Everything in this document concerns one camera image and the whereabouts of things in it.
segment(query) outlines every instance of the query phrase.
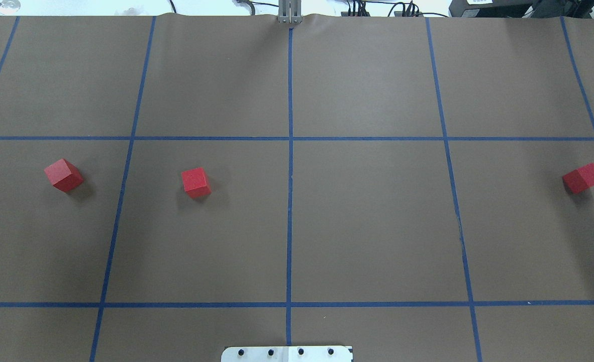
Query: black device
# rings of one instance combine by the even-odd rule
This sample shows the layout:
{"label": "black device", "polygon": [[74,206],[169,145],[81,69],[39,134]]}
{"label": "black device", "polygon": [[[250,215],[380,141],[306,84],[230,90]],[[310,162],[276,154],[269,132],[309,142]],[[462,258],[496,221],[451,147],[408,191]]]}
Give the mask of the black device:
{"label": "black device", "polygon": [[589,12],[594,0],[535,0],[532,7],[532,18],[591,18]]}
{"label": "black device", "polygon": [[522,18],[534,0],[491,0],[474,3],[452,0],[449,12],[454,18]]}

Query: red wooden block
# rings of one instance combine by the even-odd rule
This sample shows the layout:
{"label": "red wooden block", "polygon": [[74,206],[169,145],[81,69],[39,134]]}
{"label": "red wooden block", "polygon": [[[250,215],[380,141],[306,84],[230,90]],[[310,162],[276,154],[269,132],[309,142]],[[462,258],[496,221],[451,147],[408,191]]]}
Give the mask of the red wooden block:
{"label": "red wooden block", "polygon": [[563,176],[572,193],[580,193],[594,186],[594,163],[584,165]]}
{"label": "red wooden block", "polygon": [[45,174],[55,188],[65,193],[78,187],[84,181],[76,166],[64,158],[49,165],[45,169]]}
{"label": "red wooden block", "polygon": [[208,183],[208,175],[203,170],[203,167],[183,171],[180,176],[183,179],[185,192],[192,199],[212,193],[210,184]]}

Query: grid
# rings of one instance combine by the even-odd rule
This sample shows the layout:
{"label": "grid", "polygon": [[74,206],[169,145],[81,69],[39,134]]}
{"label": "grid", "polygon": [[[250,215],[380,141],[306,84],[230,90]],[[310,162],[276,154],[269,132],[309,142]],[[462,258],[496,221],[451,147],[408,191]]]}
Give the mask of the grid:
{"label": "grid", "polygon": [[[150,33],[147,43],[147,49],[145,53],[145,61],[143,64],[143,71],[141,74],[141,81],[138,91],[138,100],[136,101],[136,109],[134,110],[134,121],[132,124],[132,131],[129,136],[117,136],[117,137],[103,137],[103,136],[79,136],[79,137],[67,137],[67,136],[0,136],[0,140],[124,140],[129,141],[129,147],[127,150],[127,157],[125,160],[125,168],[123,172],[122,184],[120,194],[118,197],[118,205],[116,207],[116,216],[114,219],[114,228],[111,238],[111,244],[109,247],[109,255],[107,257],[106,272],[104,275],[104,282],[102,286],[102,293],[99,302],[97,303],[77,303],[77,302],[0,302],[0,308],[88,308],[97,309],[97,320],[95,324],[95,330],[92,340],[92,348],[90,351],[90,361],[95,360],[95,353],[97,349],[98,339],[101,332],[103,314],[105,309],[120,309],[120,308],[201,308],[201,309],[214,309],[214,308],[278,308],[285,309],[285,322],[286,330],[285,337],[288,345],[292,344],[291,337],[291,316],[293,308],[325,308],[325,307],[469,307],[471,314],[471,325],[472,334],[474,340],[474,346],[476,350],[476,357],[478,361],[483,360],[480,348],[480,337],[478,334],[478,323],[476,318],[476,307],[510,307],[510,306],[558,306],[558,305],[594,305],[594,300],[508,300],[508,301],[478,301],[474,300],[472,288],[471,288],[471,277],[469,274],[469,263],[467,257],[467,248],[465,247],[465,238],[462,231],[462,220],[460,215],[460,204],[458,202],[458,190],[456,190],[456,182],[453,174],[453,163],[451,160],[451,142],[487,142],[487,141],[578,141],[578,142],[594,142],[594,137],[451,137],[448,135],[446,122],[444,117],[444,108],[442,106],[442,95],[441,95],[441,84],[439,81],[437,64],[435,60],[435,53],[433,48],[433,37],[432,28],[429,19],[426,19],[426,31],[428,35],[428,46],[430,52],[430,58],[432,62],[433,80],[435,83],[435,93],[437,96],[437,107],[440,118],[440,126],[442,128],[442,137],[299,137],[294,136],[293,133],[293,114],[292,114],[292,56],[293,56],[293,29],[290,28],[287,31],[288,36],[288,64],[287,64],[287,100],[288,100],[288,136],[287,137],[182,137],[182,136],[137,136],[136,130],[139,120],[139,112],[141,108],[141,99],[143,98],[143,89],[145,88],[145,80],[148,69],[148,62],[150,57],[150,50],[152,48],[152,41],[155,32],[156,17],[152,18]],[[18,27],[21,18],[16,18],[14,27],[10,33],[8,42],[0,60],[0,73],[3,70],[5,59],[12,46],[14,34]],[[594,115],[589,104],[587,94],[585,92],[584,85],[577,69],[576,61],[574,59],[572,46],[568,36],[566,24],[564,18],[561,18],[561,26],[563,29],[563,36],[567,45],[568,55],[572,63],[573,73],[577,80],[577,84],[580,88],[580,94],[586,106],[586,111],[589,116],[589,121],[594,131]],[[123,199],[125,195],[125,188],[127,179],[129,177],[130,162],[132,159],[132,150],[136,141],[144,140],[237,140],[237,141],[283,141],[288,143],[288,194],[287,194],[287,254],[286,254],[286,294],[285,302],[232,302],[232,303],[218,303],[218,302],[207,302],[207,303],[166,303],[166,302],[145,302],[145,303],[122,303],[122,302],[106,302],[107,288],[109,285],[109,278],[111,275],[111,268],[114,257],[114,249],[116,247],[116,238],[118,236],[118,229],[120,226],[120,219],[123,209]],[[292,185],[293,185],[293,154],[294,154],[294,143],[302,141],[433,141],[442,142],[444,144],[444,151],[446,154],[446,162],[448,167],[449,181],[451,184],[451,195],[453,198],[453,206],[455,209],[455,215],[458,220],[458,227],[460,231],[460,242],[462,247],[462,263],[464,269],[465,287],[467,291],[466,301],[455,301],[455,302],[293,302],[292,300]]]}

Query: cable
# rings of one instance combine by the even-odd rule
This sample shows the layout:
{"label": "cable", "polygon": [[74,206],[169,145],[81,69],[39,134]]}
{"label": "cable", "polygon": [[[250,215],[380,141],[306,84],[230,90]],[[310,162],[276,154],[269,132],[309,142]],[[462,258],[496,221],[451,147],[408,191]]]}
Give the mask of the cable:
{"label": "cable", "polygon": [[362,0],[358,0],[357,5],[357,16],[368,16],[368,11],[366,11],[366,2]]}
{"label": "cable", "polygon": [[574,9],[574,11],[572,12],[572,17],[574,16],[574,14],[576,14],[578,9],[580,8],[580,4],[582,4],[582,1],[578,2],[578,4],[576,5],[576,9]]}
{"label": "cable", "polygon": [[269,7],[275,7],[275,8],[279,7],[279,5],[269,4],[269,3],[258,3],[258,2],[251,2],[251,3],[256,4],[256,5],[268,5]]}
{"label": "cable", "polygon": [[444,16],[445,18],[448,18],[448,16],[446,16],[445,14],[440,14],[440,13],[414,13],[411,16],[418,16],[418,15],[439,15],[439,16]]}
{"label": "cable", "polygon": [[250,0],[237,0],[237,4],[246,4],[250,7],[250,15],[256,14],[255,5]]}
{"label": "cable", "polygon": [[389,16],[391,16],[391,13],[393,12],[393,9],[395,9],[395,7],[398,6],[398,5],[402,5],[402,13],[405,12],[405,8],[406,8],[407,4],[405,4],[405,3],[395,3],[395,4],[393,4],[393,7],[391,7],[391,10],[388,11],[388,15],[386,16],[387,18]]}
{"label": "cable", "polygon": [[417,6],[416,4],[414,4],[414,2],[410,2],[409,6],[407,7],[407,11],[402,13],[402,17],[411,17],[414,16],[414,14],[417,14],[420,12],[420,7]]}
{"label": "cable", "polygon": [[388,4],[388,5],[391,5],[391,4],[393,4],[393,3],[387,3],[387,2],[371,2],[371,1],[369,1],[369,0],[366,0],[366,1],[365,1],[365,3],[372,3],[372,4]]}

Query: white label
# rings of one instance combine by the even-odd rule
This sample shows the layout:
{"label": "white label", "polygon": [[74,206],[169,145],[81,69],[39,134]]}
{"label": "white label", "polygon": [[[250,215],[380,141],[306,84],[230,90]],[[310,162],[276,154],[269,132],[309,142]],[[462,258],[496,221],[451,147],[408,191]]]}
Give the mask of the white label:
{"label": "white label", "polygon": [[476,18],[476,16],[478,15],[479,12],[480,12],[480,9],[465,10],[464,13],[462,13],[462,17],[463,18]]}

